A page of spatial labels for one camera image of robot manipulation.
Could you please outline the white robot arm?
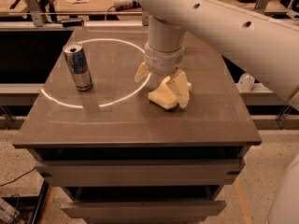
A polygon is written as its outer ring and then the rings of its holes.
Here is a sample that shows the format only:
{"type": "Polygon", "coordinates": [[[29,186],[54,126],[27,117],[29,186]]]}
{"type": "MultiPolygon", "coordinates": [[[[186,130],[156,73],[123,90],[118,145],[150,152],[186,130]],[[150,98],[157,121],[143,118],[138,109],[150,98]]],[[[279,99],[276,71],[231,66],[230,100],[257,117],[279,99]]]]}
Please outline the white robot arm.
{"type": "Polygon", "coordinates": [[[175,73],[182,39],[192,33],[299,109],[299,29],[284,21],[217,0],[138,0],[149,13],[145,71],[175,73]]]}

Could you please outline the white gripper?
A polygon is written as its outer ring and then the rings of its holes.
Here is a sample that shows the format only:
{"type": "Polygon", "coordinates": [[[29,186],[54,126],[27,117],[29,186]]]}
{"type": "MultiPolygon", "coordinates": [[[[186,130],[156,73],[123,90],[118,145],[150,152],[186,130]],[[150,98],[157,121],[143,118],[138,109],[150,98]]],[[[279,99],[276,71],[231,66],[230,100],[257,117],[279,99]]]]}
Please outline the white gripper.
{"type": "Polygon", "coordinates": [[[138,83],[151,72],[160,76],[170,76],[167,87],[174,93],[181,108],[185,108],[190,100],[188,79],[186,73],[179,69],[183,65],[185,48],[177,51],[160,52],[149,44],[145,45],[144,62],[139,65],[135,73],[135,82],[138,83]]]}

